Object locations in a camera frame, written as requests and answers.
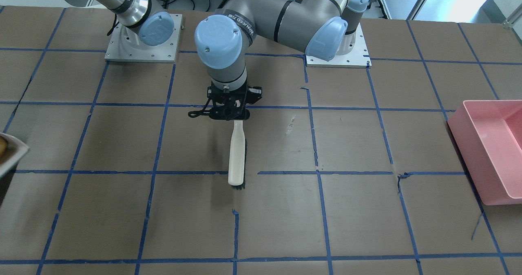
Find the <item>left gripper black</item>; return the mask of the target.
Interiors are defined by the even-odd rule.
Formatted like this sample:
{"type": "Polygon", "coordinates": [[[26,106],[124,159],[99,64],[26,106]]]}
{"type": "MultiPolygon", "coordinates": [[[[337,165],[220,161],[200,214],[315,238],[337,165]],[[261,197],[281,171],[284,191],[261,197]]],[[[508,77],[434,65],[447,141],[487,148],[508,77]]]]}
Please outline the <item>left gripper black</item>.
{"type": "Polygon", "coordinates": [[[207,102],[203,109],[190,111],[188,117],[208,116],[214,120],[248,120],[248,104],[255,104],[262,98],[262,87],[244,83],[236,90],[218,89],[214,83],[207,88],[207,102]]]}

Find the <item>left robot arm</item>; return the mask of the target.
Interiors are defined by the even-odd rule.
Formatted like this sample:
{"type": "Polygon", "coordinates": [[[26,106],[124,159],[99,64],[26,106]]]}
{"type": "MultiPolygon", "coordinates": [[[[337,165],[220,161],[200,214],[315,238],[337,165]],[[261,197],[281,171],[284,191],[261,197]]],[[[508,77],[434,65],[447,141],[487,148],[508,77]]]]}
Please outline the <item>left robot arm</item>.
{"type": "Polygon", "coordinates": [[[197,54],[211,85],[207,103],[188,116],[247,120],[246,106],[261,100],[259,86],[248,85],[246,51],[257,36],[331,61],[345,46],[367,9],[368,0],[223,0],[195,29],[197,54]]]}

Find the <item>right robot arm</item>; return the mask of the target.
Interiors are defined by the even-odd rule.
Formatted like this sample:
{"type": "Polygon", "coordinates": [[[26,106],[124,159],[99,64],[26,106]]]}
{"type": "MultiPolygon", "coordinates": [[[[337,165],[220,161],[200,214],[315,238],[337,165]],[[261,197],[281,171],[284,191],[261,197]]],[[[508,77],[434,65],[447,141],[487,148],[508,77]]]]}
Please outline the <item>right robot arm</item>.
{"type": "Polygon", "coordinates": [[[154,47],[165,43],[175,33],[175,21],[157,0],[65,0],[76,7],[103,6],[114,14],[108,35],[117,26],[122,35],[138,44],[154,47]]]}

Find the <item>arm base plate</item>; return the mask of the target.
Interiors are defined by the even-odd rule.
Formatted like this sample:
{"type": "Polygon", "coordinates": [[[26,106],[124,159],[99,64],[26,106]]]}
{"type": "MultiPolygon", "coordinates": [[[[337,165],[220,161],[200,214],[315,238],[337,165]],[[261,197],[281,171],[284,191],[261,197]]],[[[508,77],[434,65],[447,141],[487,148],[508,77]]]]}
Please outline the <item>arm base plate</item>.
{"type": "Polygon", "coordinates": [[[110,62],[151,62],[151,63],[175,63],[179,50],[181,32],[184,29],[184,17],[180,13],[171,13],[174,22],[174,30],[169,39],[157,46],[149,46],[128,30],[125,26],[118,25],[114,29],[105,60],[110,62]]]}
{"type": "Polygon", "coordinates": [[[372,66],[360,24],[358,24],[354,33],[344,36],[336,55],[330,61],[321,60],[314,56],[306,56],[305,58],[308,67],[367,68],[372,66]]]}

